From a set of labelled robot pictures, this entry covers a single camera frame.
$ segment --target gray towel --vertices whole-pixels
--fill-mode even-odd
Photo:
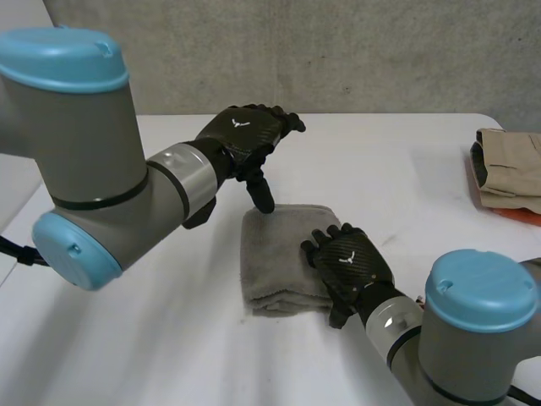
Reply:
[[[246,305],[256,314],[291,315],[327,310],[331,300],[300,244],[315,228],[340,222],[331,209],[312,205],[276,205],[272,214],[256,209],[244,215],[240,275]]]

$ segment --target beige fabric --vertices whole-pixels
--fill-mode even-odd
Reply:
[[[541,214],[541,134],[480,129],[472,164],[483,206]]]

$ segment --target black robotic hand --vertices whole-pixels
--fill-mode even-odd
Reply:
[[[246,182],[246,190],[255,206],[264,213],[272,213],[274,200],[261,166],[280,140],[293,130],[306,130],[297,114],[287,114],[278,106],[251,104],[232,106],[220,112],[196,139],[219,141],[231,157],[228,177]]]
[[[342,328],[349,316],[361,311],[363,291],[375,284],[394,284],[391,269],[367,235],[351,224],[342,229],[327,228],[329,236],[314,230],[312,241],[304,241],[301,248],[309,264],[316,268],[333,302],[329,323]]]

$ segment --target gray wall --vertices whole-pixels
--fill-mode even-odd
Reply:
[[[541,131],[539,0],[45,0],[123,46],[140,113],[480,112]]]

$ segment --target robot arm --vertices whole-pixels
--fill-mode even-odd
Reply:
[[[333,300],[330,324],[359,313],[366,334],[417,406],[504,405],[531,397],[511,386],[516,366],[541,355],[541,261],[492,252],[440,257],[426,282],[426,305],[394,286],[367,235],[344,224],[305,241],[310,265]]]
[[[0,151],[34,158],[55,205],[33,228],[36,248],[87,290],[181,224],[206,222],[227,178],[246,181],[256,206],[273,211],[260,167],[281,138],[304,131],[279,107],[230,107],[195,140],[145,160],[120,48],[90,30],[7,32],[0,74],[12,109]]]

